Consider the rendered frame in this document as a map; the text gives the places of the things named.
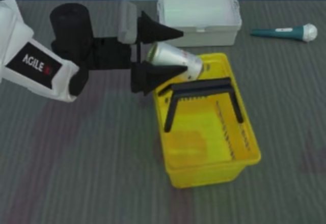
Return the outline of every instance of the white plastic container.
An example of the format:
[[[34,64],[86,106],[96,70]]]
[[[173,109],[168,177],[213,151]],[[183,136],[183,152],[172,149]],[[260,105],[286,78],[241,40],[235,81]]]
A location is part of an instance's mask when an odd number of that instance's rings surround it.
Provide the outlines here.
[[[231,46],[242,20],[237,0],[158,0],[161,24],[184,32],[177,47]]]

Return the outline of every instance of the yellow basket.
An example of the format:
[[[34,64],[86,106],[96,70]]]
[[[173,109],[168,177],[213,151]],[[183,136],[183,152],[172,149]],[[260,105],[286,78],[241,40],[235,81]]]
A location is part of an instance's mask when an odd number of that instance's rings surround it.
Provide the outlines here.
[[[230,97],[224,93],[179,101],[172,129],[165,132],[172,91],[162,96],[158,92],[181,80],[175,77],[159,86],[154,91],[154,100],[165,167],[177,188],[231,181],[261,157],[226,55],[212,53],[200,57],[204,68],[199,79],[231,78],[243,123],[238,123]]]

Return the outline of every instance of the black handle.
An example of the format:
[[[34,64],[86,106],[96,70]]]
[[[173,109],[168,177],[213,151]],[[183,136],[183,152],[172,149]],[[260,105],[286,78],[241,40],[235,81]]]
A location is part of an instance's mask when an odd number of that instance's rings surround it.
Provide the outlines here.
[[[243,117],[235,95],[235,90],[231,84],[231,79],[229,77],[170,84],[164,89],[162,89],[158,93],[158,95],[162,96],[168,90],[172,90],[173,93],[171,96],[168,114],[165,121],[165,132],[171,131],[179,99],[204,97],[221,93],[229,93],[237,121],[238,123],[243,123]]]

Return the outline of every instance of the agile x logo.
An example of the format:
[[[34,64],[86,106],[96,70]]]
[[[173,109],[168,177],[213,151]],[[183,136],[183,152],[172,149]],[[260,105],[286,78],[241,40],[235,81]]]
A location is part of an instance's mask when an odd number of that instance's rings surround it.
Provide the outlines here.
[[[6,67],[47,88],[52,89],[52,80],[62,64],[27,43]]]

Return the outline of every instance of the teal microphone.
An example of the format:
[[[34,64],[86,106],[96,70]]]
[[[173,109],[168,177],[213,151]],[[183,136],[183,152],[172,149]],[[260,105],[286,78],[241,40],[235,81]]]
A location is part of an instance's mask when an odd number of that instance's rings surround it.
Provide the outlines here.
[[[251,31],[251,35],[256,37],[286,38],[304,42],[311,42],[315,40],[317,34],[317,28],[313,24],[305,24],[292,28],[252,29]]]

